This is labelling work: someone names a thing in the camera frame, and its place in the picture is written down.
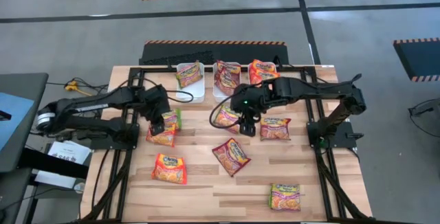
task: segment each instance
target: blue object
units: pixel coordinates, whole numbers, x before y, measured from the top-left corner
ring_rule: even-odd
[[[11,138],[15,129],[20,125],[21,120],[28,114],[34,104],[33,100],[0,93],[0,110],[10,114],[11,120],[0,122],[0,150]]]

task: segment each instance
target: desk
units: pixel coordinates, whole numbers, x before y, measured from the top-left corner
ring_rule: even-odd
[[[1,74],[0,92],[34,101],[34,104],[21,120],[8,143],[0,151],[0,210],[22,199],[31,176],[31,168],[17,169],[21,153],[28,140],[36,111],[45,89],[48,75],[39,74]],[[8,207],[3,223],[15,223],[21,203]]]
[[[129,66],[113,68],[109,89],[117,87],[129,75]],[[334,67],[316,66],[318,77],[336,82]],[[299,78],[299,73],[281,73],[282,76]],[[166,89],[176,89],[173,73],[147,73],[146,78],[163,84]],[[175,147],[159,146],[145,142],[148,122],[140,119],[140,137],[133,151],[129,172],[122,221],[323,221],[325,208],[315,155],[309,147],[306,132],[308,116],[305,101],[286,107],[270,109],[268,117],[288,117],[291,141],[260,141],[256,137],[233,135],[225,130],[213,128],[208,123],[211,110],[217,105],[212,96],[212,73],[206,72],[205,101],[200,104],[180,104],[170,100],[172,108],[182,110],[182,130],[177,134]],[[242,72],[242,81],[248,82],[248,74]],[[326,115],[336,108],[338,101],[324,101]],[[318,111],[313,102],[315,117]],[[106,109],[102,118],[120,116],[115,109]],[[229,177],[221,167],[212,149],[228,138],[234,137],[252,161]],[[345,148],[334,149],[335,163],[340,184],[359,209],[371,215],[360,165],[356,157]],[[183,157],[188,171],[188,184],[181,186],[164,181],[151,180],[155,156],[158,153]],[[82,196],[81,212],[90,212],[91,196],[104,151],[95,151],[91,158],[85,192]],[[104,162],[99,178],[96,201],[102,196],[109,182],[113,151]],[[300,212],[277,212],[268,208],[270,183],[299,183],[301,190]],[[333,190],[329,186],[333,215],[337,216],[337,205]],[[116,213],[116,189],[111,204],[110,217]]]

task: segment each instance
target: floor tile line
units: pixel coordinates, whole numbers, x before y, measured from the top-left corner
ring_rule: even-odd
[[[37,23],[57,21],[99,21],[111,19],[145,19],[162,17],[183,17],[183,16],[210,16],[228,14],[271,14],[300,12],[300,8],[249,8],[233,10],[204,10],[204,11],[183,11],[183,12],[155,12],[135,14],[94,14],[78,16],[47,16],[30,18],[2,18],[0,23]]]
[[[311,50],[311,60],[315,65],[320,65],[321,60],[318,54],[318,47],[315,42],[314,32],[311,28],[309,14],[307,13],[307,6],[305,4],[305,0],[298,0],[300,4],[300,10],[302,15],[302,21],[304,23],[305,33],[307,35],[307,41],[309,41],[309,46]]]
[[[328,11],[362,11],[362,10],[396,10],[412,8],[440,8],[440,3],[404,3],[404,4],[381,4],[381,5],[348,5],[329,7],[308,7],[308,12]]]

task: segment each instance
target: ramen noodle packet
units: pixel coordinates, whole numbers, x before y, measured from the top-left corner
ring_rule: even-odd
[[[241,149],[240,144],[233,138],[212,149],[212,152],[231,177],[250,161]]]
[[[237,77],[237,78],[240,77],[241,65],[236,63],[225,63],[222,60],[217,60],[217,73],[216,73],[217,76],[218,73],[220,73],[223,68],[226,68],[226,71],[230,72],[233,77]]]
[[[258,84],[263,80],[269,80],[272,78],[280,77],[279,73],[265,71],[261,69],[252,70],[249,73],[250,84]]]
[[[261,141],[265,139],[290,140],[289,123],[290,118],[265,117],[261,118],[260,136]]]
[[[227,96],[231,96],[234,93],[235,88],[240,84],[239,77],[233,77],[224,67],[214,84]]]
[[[254,71],[256,71],[257,69],[260,69],[263,71],[276,73],[276,66],[274,64],[264,63],[264,62],[257,60],[257,59],[254,59],[254,61],[252,61],[252,65],[250,68],[251,68],[251,70],[254,70]]]
[[[301,211],[300,186],[272,184],[269,207],[273,210]]]
[[[198,60],[191,65],[185,66],[176,73],[176,79],[181,89],[201,80],[203,77]]]
[[[164,122],[166,123],[176,123],[176,130],[180,131],[182,129],[182,112],[180,109],[173,109],[170,112],[162,114]]]
[[[165,123],[165,131],[158,135],[151,135],[150,129],[148,129],[148,134],[146,135],[146,141],[153,142],[155,144],[161,144],[165,146],[174,147],[174,137],[176,134],[176,123]]]
[[[234,124],[238,119],[239,119],[239,114],[231,110],[230,107],[223,105],[221,106],[220,111],[218,112],[217,116],[214,119],[214,124],[218,126],[228,126]],[[226,130],[231,133],[238,134],[240,130],[240,126],[237,124],[230,128],[227,128]]]
[[[151,179],[186,184],[186,168],[184,158],[176,158],[157,154]]]

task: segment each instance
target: orange noodle package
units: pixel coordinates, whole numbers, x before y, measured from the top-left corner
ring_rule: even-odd
[[[214,84],[227,96],[231,96],[234,93],[235,88],[240,84],[239,77],[240,76],[232,76],[232,74],[224,67]]]
[[[186,184],[186,168],[184,158],[176,158],[157,154],[152,179],[168,181],[171,183]]]
[[[201,80],[203,77],[198,60],[191,65],[185,66],[176,73],[176,79],[181,89]]]
[[[250,161],[241,149],[240,144],[233,138],[212,149],[212,152],[231,177]]]
[[[276,66],[274,64],[264,63],[260,60],[254,59],[254,61],[252,61],[251,70],[255,71],[257,69],[276,73]]]
[[[269,207],[273,210],[301,211],[300,186],[272,184]]]
[[[250,84],[258,84],[263,80],[269,80],[280,77],[279,73],[265,71],[261,69],[252,70],[249,73]]]
[[[265,117],[261,118],[260,136],[265,139],[290,140],[289,123],[290,118]]]
[[[222,105],[220,111],[218,112],[217,116],[214,119],[214,124],[218,126],[228,126],[234,124],[238,119],[239,119],[239,114],[231,110],[230,107],[227,107],[226,105]],[[230,128],[227,128],[226,130],[231,133],[238,134],[240,130],[240,126],[237,124]]]

